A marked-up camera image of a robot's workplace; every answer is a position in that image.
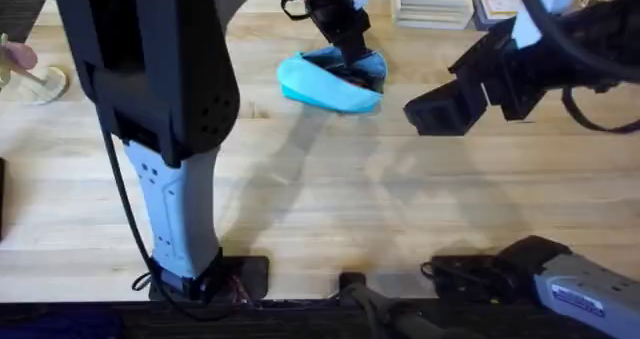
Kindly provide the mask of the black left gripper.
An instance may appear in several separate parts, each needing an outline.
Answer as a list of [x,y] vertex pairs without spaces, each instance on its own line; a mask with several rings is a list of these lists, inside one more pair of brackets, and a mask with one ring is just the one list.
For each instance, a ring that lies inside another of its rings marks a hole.
[[364,33],[370,28],[369,16],[354,0],[304,0],[310,17],[326,40],[341,50],[344,65],[366,59],[371,50]]

